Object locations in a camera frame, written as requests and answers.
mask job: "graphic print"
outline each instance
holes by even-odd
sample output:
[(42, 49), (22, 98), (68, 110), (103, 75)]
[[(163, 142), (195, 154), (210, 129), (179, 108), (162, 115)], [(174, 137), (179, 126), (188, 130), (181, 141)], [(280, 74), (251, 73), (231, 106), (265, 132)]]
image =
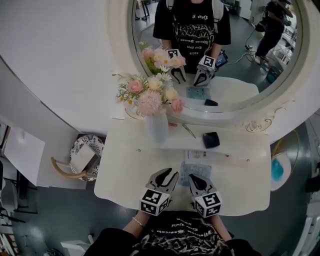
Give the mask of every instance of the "graphic print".
[(214, 28), (206, 24), (173, 23), (176, 41), (181, 49), (194, 49), (189, 55), (200, 59), (209, 53), (215, 39)]
[(170, 251), (171, 255), (186, 256), (221, 255), (221, 251), (228, 250), (226, 243), (203, 218), (170, 219), (167, 225), (153, 229), (137, 243), (131, 256), (150, 248), (162, 248)]

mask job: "mirror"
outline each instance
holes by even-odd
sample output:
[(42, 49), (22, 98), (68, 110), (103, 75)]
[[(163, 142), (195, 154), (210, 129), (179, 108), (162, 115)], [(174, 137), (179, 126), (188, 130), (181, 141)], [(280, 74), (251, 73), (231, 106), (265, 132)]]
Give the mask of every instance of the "mirror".
[(170, 68), (167, 84), (189, 109), (221, 112), (280, 85), (299, 52), (297, 9), (288, 0), (136, 0), (133, 8), (144, 70)]

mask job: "vanity table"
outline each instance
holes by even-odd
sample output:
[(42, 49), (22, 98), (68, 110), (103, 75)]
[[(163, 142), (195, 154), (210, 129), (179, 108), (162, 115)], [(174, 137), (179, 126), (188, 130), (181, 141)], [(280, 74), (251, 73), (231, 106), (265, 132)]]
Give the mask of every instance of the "vanity table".
[[(223, 199), (221, 215), (241, 216), (268, 208), (271, 188), (268, 136), (203, 125), (188, 124), (188, 127), (196, 138), (178, 124), (169, 127), (165, 142), (154, 145), (146, 136), (143, 121), (113, 119), (101, 157), (95, 195), (138, 209), (139, 197), (150, 176), (164, 168), (172, 168), (171, 175), (180, 173), (185, 161), (184, 149), (196, 149), (209, 154), (205, 164), (212, 167), (210, 179)], [(207, 132), (217, 132), (220, 146), (204, 148), (202, 134)], [(194, 211), (191, 197), (190, 188), (177, 182), (173, 201), (166, 210)]]
[[(193, 104), (198, 102), (199, 105), (203, 106), (204, 103), (202, 101), (189, 99), (187, 96), (187, 88), (193, 84), (195, 75), (187, 73), (186, 82), (183, 82), (180, 77), (178, 79), (180, 80), (180, 84), (174, 83), (173, 86), (179, 95), (186, 98), (185, 100), (188, 102), (192, 102)], [(209, 99), (222, 106), (243, 102), (259, 94), (258, 87), (255, 84), (223, 76), (215, 76), (206, 87), (193, 88), (207, 90)]]

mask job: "pen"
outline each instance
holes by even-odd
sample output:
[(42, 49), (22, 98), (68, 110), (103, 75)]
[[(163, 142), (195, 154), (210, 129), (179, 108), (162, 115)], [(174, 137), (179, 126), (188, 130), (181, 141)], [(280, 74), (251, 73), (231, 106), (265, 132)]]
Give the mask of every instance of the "pen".
[(194, 135), (194, 133), (183, 123), (182, 126), (196, 139), (197, 137)]

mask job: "clear vase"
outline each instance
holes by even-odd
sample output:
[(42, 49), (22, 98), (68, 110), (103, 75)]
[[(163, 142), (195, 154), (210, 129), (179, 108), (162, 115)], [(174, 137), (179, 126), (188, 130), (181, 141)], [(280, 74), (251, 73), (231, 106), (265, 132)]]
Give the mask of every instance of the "clear vase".
[(168, 138), (169, 126), (165, 112), (152, 116), (146, 115), (143, 119), (146, 133), (154, 143), (162, 143)]

